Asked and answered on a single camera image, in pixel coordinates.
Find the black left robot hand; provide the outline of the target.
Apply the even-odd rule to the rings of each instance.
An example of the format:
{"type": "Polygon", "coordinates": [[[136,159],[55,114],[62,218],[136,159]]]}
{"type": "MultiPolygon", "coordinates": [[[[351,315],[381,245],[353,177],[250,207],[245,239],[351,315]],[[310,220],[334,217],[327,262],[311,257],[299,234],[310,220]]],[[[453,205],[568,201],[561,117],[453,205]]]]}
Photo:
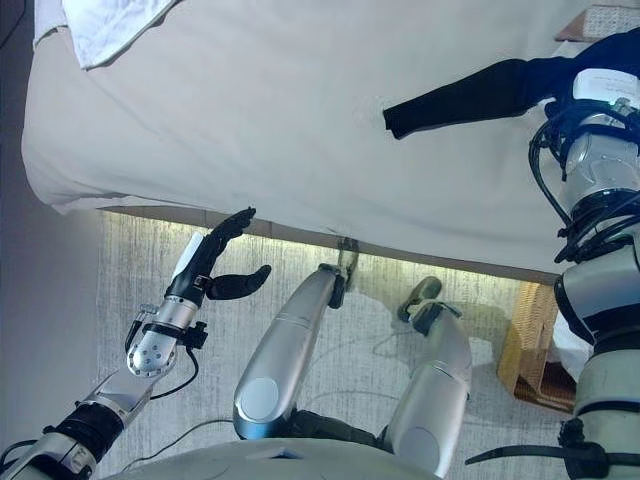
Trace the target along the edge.
{"type": "Polygon", "coordinates": [[[180,297],[201,307],[204,297],[209,300],[235,300],[259,290],[271,273],[270,265],[263,265],[248,275],[211,277],[213,267],[228,242],[244,233],[255,213],[255,208],[248,207],[227,217],[211,230],[196,248],[185,268],[172,280],[165,296],[180,297]]]}

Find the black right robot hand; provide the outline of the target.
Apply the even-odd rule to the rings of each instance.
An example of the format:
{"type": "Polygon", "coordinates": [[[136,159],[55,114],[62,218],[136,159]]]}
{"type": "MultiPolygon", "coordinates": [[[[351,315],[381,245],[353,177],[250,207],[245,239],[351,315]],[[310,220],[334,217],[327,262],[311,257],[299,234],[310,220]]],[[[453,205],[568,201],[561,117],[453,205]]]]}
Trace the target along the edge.
{"type": "Polygon", "coordinates": [[[613,108],[616,104],[639,110],[639,78],[613,69],[587,68],[555,81],[551,89],[534,103],[547,116],[571,107],[613,108]]]}

